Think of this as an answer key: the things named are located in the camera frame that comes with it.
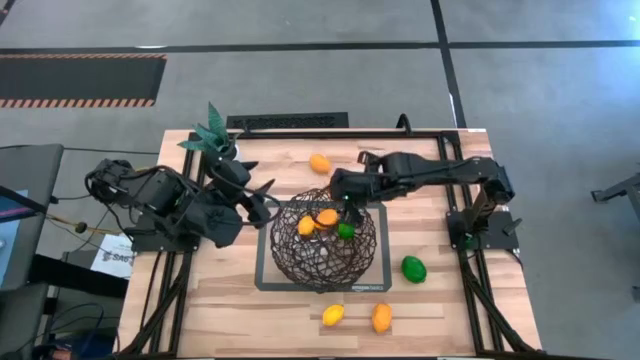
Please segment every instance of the green lime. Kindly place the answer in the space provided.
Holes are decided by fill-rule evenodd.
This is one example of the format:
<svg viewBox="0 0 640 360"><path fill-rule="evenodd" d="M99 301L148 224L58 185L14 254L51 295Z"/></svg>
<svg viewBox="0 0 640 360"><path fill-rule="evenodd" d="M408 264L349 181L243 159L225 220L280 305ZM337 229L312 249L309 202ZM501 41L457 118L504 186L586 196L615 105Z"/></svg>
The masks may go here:
<svg viewBox="0 0 640 360"><path fill-rule="evenodd" d="M353 225L344 223L338 225L338 235L340 235L340 238L343 240L352 239L355 232L356 229L353 227Z"/></svg>
<svg viewBox="0 0 640 360"><path fill-rule="evenodd" d="M427 268L415 256L405 256L402 260L402 273L414 284L422 283L427 278Z"/></svg>

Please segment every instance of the wooden table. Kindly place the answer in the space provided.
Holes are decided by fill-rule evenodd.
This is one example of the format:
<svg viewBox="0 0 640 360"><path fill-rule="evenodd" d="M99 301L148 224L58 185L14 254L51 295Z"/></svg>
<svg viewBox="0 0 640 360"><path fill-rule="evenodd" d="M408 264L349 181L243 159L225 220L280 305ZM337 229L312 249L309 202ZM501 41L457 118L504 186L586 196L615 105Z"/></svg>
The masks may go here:
<svg viewBox="0 0 640 360"><path fill-rule="evenodd" d="M165 132L158 163L180 171L185 150L176 144L188 134L189 130ZM491 156L484 130L460 130L459 134L465 158ZM363 166L356 163L356 157L362 150L380 155L415 152L428 159L439 158L436 141L429 139L251 139L239 140L238 146L243 160L260 162L251 172L250 187L275 178L270 194L282 200L327 185L328 176L309 169L308 160L313 153L325 154L334 167L358 171ZM195 178L197 166L193 169ZM459 190L458 204L463 204ZM393 286L386 293L261 292L254 285L257 230L245 227L234 245L224 249L216 249L213 242L203 239L191 266L178 356L473 354L460 268L456 253L450 248L444 220L449 210L445 187L425 186L385 205L393 279ZM403 278L400 263L406 255L424 261L429 271L425 283L414 285ZM539 348L520 266L502 250L486 251L485 255L496 305L522 338ZM155 257L155 253L145 253L135 260L119 327L123 347L138 332ZM147 316L155 308L160 278L161 273L156 276ZM376 335L371 327L371 311L376 303L388 303L393 308L392 328L383 335ZM345 317L338 326L325 328L321 315L331 304L344 304ZM478 309L485 347L490 348L486 314L479 303ZM161 350L167 348L172 317L170 309Z"/></svg>

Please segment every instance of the artificial plant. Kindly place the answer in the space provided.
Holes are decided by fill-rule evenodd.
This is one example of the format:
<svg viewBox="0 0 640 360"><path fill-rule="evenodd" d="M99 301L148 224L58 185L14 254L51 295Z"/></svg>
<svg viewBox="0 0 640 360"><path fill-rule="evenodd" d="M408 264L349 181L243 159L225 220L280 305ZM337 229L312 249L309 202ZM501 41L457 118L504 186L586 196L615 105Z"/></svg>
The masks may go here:
<svg viewBox="0 0 640 360"><path fill-rule="evenodd" d="M217 152L225 152L229 148L229 134L227 127L218 113L218 110L209 103L209 128L196 124L193 126L200 140L183 141L178 144L187 150L204 151L215 150Z"/></svg>

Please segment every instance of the floor mat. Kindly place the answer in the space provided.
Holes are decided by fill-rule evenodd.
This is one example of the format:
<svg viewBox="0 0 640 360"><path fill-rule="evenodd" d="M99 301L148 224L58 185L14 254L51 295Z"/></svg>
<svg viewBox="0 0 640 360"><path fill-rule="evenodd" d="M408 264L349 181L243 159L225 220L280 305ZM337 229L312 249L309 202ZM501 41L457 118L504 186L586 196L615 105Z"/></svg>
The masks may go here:
<svg viewBox="0 0 640 360"><path fill-rule="evenodd" d="M0 108L148 107L163 54L0 55Z"/></svg>
<svg viewBox="0 0 640 360"><path fill-rule="evenodd" d="M349 114L346 112L240 115L227 117L229 129L319 129L348 128Z"/></svg>

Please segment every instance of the wire basket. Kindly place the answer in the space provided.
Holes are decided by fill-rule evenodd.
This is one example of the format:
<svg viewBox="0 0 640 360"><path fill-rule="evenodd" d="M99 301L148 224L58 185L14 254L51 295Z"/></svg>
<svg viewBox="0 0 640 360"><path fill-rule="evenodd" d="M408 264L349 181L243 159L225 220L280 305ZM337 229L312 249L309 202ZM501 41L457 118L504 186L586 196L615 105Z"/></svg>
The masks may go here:
<svg viewBox="0 0 640 360"><path fill-rule="evenodd" d="M341 219L346 216L344 204L331 201L326 189L304 192L283 204L271 228L271 253L278 269L317 293L348 289L371 266L377 246L373 219L364 208L358 209L363 220L351 239L340 238L338 224L299 235L300 219L306 215L316 219L325 209L335 209Z"/></svg>

